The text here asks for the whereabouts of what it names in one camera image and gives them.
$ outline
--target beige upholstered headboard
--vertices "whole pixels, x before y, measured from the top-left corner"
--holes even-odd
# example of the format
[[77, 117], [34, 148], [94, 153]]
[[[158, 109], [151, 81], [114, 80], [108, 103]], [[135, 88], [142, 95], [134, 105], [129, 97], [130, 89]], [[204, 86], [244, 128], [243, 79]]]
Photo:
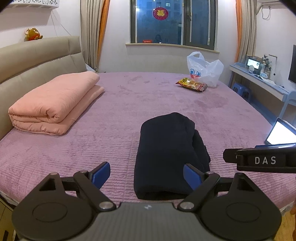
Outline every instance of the beige upholstered headboard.
[[61, 74], [86, 71], [79, 37], [33, 40], [0, 49], [0, 140], [12, 129], [8, 108]]

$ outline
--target cartoon face on bag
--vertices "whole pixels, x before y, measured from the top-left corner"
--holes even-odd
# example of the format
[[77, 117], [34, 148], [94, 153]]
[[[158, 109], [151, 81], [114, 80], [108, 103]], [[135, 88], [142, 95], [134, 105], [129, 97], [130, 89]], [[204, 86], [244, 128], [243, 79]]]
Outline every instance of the cartoon face on bag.
[[191, 70], [190, 70], [190, 77], [191, 77], [192, 79], [194, 79], [194, 78], [199, 78], [201, 75], [202, 75], [202, 74], [201, 74], [201, 72], [199, 72], [199, 71], [197, 71], [196, 74], [195, 74], [195, 70], [194, 70], [194, 69], [191, 69]]

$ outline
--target laptop screen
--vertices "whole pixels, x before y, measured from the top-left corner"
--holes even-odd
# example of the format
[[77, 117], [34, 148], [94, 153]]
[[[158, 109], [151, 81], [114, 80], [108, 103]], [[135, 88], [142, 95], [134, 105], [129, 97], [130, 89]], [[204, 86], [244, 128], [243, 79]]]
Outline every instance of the laptop screen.
[[286, 123], [277, 121], [266, 141], [271, 145], [296, 143], [296, 131]]
[[260, 66], [260, 62], [258, 62], [258, 61], [256, 61], [256, 60], [254, 60], [254, 59], [249, 59], [248, 60], [248, 64], [247, 64], [248, 66], [254, 66], [254, 68], [255, 69], [259, 69], [259, 66]]

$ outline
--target window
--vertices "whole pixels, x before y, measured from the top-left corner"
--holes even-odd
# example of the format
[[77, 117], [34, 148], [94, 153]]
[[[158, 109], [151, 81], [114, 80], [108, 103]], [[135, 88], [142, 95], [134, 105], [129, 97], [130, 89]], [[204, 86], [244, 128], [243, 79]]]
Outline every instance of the window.
[[168, 17], [158, 20], [153, 10], [161, 1], [131, 0], [131, 42], [169, 43], [214, 50], [216, 0], [173, 0], [163, 3]]
[[175, 11], [180, 11], [180, 3], [175, 3], [174, 4], [174, 10]]
[[146, 3], [147, 9], [151, 9], [152, 8], [152, 2], [147, 2]]

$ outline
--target blue stool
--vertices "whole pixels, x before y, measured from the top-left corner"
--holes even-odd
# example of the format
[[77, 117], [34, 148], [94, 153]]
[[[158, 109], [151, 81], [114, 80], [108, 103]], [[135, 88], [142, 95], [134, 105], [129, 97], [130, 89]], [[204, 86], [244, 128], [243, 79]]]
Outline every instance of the blue stool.
[[252, 96], [250, 89], [239, 83], [235, 83], [232, 87], [232, 90], [250, 103]]

